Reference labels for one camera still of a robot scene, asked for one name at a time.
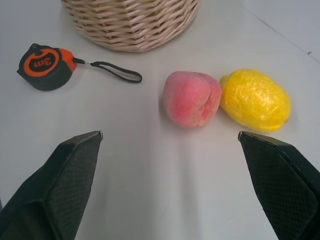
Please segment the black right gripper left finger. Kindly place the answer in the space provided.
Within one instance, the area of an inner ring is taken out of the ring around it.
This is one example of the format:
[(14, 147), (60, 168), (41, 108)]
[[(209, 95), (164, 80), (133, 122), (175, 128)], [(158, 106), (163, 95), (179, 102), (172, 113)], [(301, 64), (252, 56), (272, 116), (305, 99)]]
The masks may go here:
[(92, 131), (60, 143), (0, 210), (0, 240), (75, 240), (102, 140)]

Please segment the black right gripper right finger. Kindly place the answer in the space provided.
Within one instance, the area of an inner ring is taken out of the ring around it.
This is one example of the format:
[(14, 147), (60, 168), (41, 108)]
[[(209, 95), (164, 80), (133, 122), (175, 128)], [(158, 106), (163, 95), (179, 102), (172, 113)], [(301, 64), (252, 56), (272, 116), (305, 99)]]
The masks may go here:
[(320, 240), (320, 172), (289, 143), (248, 131), (238, 141), (278, 240)]

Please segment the woven wicker basket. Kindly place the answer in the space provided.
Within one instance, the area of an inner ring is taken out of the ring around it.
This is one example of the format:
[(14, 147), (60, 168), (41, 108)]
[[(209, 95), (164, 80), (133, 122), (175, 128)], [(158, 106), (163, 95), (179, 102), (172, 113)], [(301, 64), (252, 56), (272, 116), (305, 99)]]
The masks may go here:
[(108, 50), (143, 53), (181, 34), (201, 0), (60, 0), (75, 30)]

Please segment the yellow lemon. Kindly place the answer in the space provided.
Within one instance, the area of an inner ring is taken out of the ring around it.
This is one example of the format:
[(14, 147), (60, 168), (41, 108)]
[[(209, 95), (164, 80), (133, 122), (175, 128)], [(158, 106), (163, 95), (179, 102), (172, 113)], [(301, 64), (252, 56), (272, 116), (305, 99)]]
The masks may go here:
[(291, 99), (268, 75), (238, 69), (222, 76), (220, 106), (237, 123), (259, 132), (280, 130), (291, 115)]

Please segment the black orange tape measure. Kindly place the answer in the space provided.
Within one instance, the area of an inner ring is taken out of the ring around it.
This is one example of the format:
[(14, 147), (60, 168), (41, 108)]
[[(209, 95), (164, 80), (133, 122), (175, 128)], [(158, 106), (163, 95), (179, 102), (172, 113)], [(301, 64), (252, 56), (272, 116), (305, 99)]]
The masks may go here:
[(77, 65), (90, 65), (114, 75), (120, 80), (139, 84), (143, 77), (140, 73), (125, 69), (109, 62), (87, 62), (76, 58), (64, 49), (48, 45), (32, 44), (21, 58), (17, 73), (33, 88), (48, 92), (59, 89), (72, 77)]

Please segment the pink peach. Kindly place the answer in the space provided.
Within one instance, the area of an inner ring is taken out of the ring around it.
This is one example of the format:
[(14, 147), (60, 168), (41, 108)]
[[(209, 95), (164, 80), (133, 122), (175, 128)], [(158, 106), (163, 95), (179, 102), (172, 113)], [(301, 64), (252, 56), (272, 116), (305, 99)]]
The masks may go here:
[(220, 84), (211, 76), (190, 71), (171, 73), (163, 88), (167, 117), (181, 128), (200, 128), (216, 114), (222, 96)]

